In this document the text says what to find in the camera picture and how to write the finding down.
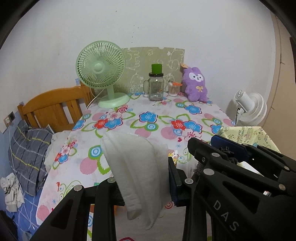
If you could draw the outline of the white towel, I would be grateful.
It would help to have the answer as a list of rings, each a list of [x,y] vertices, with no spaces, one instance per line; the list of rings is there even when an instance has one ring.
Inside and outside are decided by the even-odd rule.
[[[107,132],[101,148],[125,202],[128,220],[152,228],[171,201],[168,146],[144,137]]]

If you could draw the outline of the grey plaid pillow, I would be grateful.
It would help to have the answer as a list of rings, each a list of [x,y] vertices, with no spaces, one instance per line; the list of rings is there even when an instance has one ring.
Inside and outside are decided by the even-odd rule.
[[[36,196],[42,189],[47,171],[44,165],[53,132],[49,126],[34,128],[21,120],[11,138],[8,155],[23,192]]]

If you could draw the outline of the glass mason jar mug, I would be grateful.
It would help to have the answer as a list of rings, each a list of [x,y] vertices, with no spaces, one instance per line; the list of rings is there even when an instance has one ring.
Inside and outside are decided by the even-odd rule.
[[[143,82],[143,92],[150,101],[162,101],[164,97],[164,74],[149,73],[149,78]]]

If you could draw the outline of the purple plush bunny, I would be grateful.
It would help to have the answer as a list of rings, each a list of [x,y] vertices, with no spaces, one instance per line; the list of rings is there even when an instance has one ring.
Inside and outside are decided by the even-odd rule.
[[[185,86],[185,94],[191,102],[207,102],[208,90],[205,86],[205,78],[199,68],[184,68],[182,84]]]

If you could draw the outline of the yellow cartoon fabric storage box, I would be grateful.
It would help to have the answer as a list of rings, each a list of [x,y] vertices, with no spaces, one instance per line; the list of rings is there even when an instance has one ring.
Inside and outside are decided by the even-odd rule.
[[[280,150],[266,131],[260,126],[230,126],[221,128],[218,135],[232,140],[238,144],[249,144],[267,147],[280,153]]]

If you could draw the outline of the beige patterned wall board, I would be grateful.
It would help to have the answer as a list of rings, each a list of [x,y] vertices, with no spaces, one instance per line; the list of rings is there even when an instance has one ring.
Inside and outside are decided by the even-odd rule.
[[[168,82],[182,82],[181,63],[184,62],[184,49],[159,47],[124,48],[126,67],[114,90],[124,93],[136,93],[143,90],[143,83],[149,78],[152,64],[161,64],[164,74],[164,90]]]

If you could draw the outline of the cotton swab jar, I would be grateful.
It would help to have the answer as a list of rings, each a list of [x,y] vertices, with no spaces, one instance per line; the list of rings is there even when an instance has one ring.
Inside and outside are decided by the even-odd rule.
[[[180,92],[182,84],[174,81],[168,82],[168,95],[169,96],[177,96]]]

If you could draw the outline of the wall power outlet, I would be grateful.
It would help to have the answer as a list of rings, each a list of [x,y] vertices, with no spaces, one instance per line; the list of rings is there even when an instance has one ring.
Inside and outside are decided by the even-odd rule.
[[[6,125],[10,125],[12,122],[13,122],[13,120],[15,119],[15,114],[14,114],[14,112],[12,111],[5,119],[4,119],[4,122],[5,122],[5,124]]]

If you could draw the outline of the blue bed sheet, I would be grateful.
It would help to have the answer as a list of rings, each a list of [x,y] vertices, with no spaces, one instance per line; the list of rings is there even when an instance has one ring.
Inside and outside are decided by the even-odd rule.
[[[22,240],[23,232],[28,232],[31,235],[34,235],[39,228],[36,221],[36,213],[41,192],[42,190],[39,190],[34,197],[26,193],[24,195],[25,202],[17,212],[6,211],[7,216],[15,223],[18,234],[17,240]]]

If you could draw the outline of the crumpled white cloth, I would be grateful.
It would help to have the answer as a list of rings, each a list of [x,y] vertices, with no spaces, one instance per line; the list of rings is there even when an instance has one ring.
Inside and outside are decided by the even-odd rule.
[[[1,188],[4,191],[4,201],[6,210],[9,212],[17,212],[24,204],[24,198],[20,183],[14,173],[10,173],[6,177],[1,178]]]

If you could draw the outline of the green desk fan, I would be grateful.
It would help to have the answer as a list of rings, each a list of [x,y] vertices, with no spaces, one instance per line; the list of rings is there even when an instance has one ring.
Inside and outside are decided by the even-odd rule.
[[[113,42],[96,41],[81,50],[76,59],[76,73],[80,81],[90,87],[106,89],[100,108],[117,108],[129,101],[129,96],[114,91],[116,84],[123,76],[126,60],[123,50]]]

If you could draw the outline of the floral tablecloth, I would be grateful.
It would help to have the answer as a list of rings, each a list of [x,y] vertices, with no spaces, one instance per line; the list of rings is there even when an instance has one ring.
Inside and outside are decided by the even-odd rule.
[[[190,138],[209,143],[230,118],[212,101],[190,102],[182,95],[153,102],[142,93],[117,108],[92,104],[71,131],[55,132],[45,159],[48,176],[39,199],[36,221],[41,224],[75,186],[90,187],[112,175],[100,147],[107,132],[135,134],[168,146],[168,155],[188,177],[196,161],[188,152]]]

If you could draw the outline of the white standing fan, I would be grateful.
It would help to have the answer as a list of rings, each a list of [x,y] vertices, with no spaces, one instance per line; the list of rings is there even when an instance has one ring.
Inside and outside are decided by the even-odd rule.
[[[229,102],[226,114],[236,126],[263,126],[267,103],[259,93],[239,90]]]

